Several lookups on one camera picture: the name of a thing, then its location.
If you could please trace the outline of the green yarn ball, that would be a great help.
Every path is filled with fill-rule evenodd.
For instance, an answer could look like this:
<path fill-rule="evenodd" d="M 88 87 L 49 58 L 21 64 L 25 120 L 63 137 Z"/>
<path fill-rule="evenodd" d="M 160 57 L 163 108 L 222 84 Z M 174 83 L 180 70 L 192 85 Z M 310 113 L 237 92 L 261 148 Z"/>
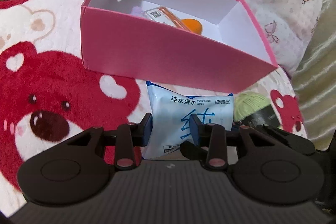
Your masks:
<path fill-rule="evenodd" d="M 270 99 L 255 92 L 240 93 L 235 97 L 234 121 L 248 126 L 281 125 Z"/>

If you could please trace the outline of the pink cardboard box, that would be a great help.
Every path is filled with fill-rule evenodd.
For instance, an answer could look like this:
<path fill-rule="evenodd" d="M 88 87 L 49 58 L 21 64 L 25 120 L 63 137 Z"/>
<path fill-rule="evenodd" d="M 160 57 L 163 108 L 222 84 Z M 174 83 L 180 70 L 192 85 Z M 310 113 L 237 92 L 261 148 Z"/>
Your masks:
<path fill-rule="evenodd" d="M 196 19 L 202 34 L 132 16 L 134 6 Z M 80 30 L 84 67 L 109 75 L 238 93 L 278 67 L 244 0 L 84 0 Z"/>

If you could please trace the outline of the red bear bedsheet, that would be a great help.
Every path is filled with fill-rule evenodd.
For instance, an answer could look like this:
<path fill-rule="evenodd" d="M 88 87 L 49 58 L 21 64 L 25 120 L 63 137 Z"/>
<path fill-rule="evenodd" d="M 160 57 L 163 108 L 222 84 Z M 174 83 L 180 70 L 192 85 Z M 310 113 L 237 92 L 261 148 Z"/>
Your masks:
<path fill-rule="evenodd" d="M 146 83 L 89 71 L 80 53 L 84 0 L 1 2 L 1 212 L 25 204 L 22 162 L 93 126 L 139 122 Z"/>

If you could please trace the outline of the purple plush toy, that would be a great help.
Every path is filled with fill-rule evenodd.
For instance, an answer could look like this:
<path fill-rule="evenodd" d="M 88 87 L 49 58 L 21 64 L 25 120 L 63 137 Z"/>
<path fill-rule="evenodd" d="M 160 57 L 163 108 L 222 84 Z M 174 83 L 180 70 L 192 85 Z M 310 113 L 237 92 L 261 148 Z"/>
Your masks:
<path fill-rule="evenodd" d="M 130 14 L 132 16 L 136 16 L 136 17 L 140 17 L 140 18 L 144 18 L 145 17 L 145 14 L 144 14 L 143 10 L 139 6 L 134 6 L 131 9 L 131 13 Z"/>

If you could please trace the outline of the blue wet wipes pack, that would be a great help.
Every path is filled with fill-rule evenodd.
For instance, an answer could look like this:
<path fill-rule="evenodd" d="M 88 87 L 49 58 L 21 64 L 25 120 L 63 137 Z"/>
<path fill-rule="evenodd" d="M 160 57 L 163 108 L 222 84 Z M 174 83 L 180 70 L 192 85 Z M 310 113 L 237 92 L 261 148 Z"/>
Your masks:
<path fill-rule="evenodd" d="M 148 145 L 142 151 L 145 160 L 156 159 L 179 148 L 184 141 L 193 141 L 191 116 L 202 124 L 215 123 L 226 130 L 232 128 L 234 96 L 183 96 L 151 81 L 146 82 L 153 129 Z"/>

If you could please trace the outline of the orange ball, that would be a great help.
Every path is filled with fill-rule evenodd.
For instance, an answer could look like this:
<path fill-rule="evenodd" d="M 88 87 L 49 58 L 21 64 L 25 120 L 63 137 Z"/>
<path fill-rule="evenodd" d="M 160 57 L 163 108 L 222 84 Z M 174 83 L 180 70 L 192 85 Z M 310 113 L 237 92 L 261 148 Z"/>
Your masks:
<path fill-rule="evenodd" d="M 182 19 L 181 22 L 193 33 L 201 35 L 203 31 L 202 24 L 196 19 Z"/>

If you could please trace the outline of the orange dental floss box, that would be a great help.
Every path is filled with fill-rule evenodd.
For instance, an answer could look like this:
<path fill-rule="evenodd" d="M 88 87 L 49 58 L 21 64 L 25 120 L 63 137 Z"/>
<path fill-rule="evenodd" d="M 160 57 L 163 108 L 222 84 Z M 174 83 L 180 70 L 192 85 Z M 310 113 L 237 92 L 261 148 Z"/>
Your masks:
<path fill-rule="evenodd" d="M 160 6 L 154 9 L 144 11 L 145 17 L 152 21 L 163 23 L 171 27 L 176 27 L 182 30 L 190 31 L 182 22 L 179 17 L 173 14 L 169 9 Z"/>

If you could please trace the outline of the green striped curtain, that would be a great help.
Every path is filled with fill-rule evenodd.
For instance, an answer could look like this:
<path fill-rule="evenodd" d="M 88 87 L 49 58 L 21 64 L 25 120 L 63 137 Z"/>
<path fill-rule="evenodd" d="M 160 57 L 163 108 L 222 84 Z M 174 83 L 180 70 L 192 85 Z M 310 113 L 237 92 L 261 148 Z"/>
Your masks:
<path fill-rule="evenodd" d="M 326 150 L 335 132 L 335 0 L 323 0 L 313 37 L 292 78 L 307 138 Z"/>

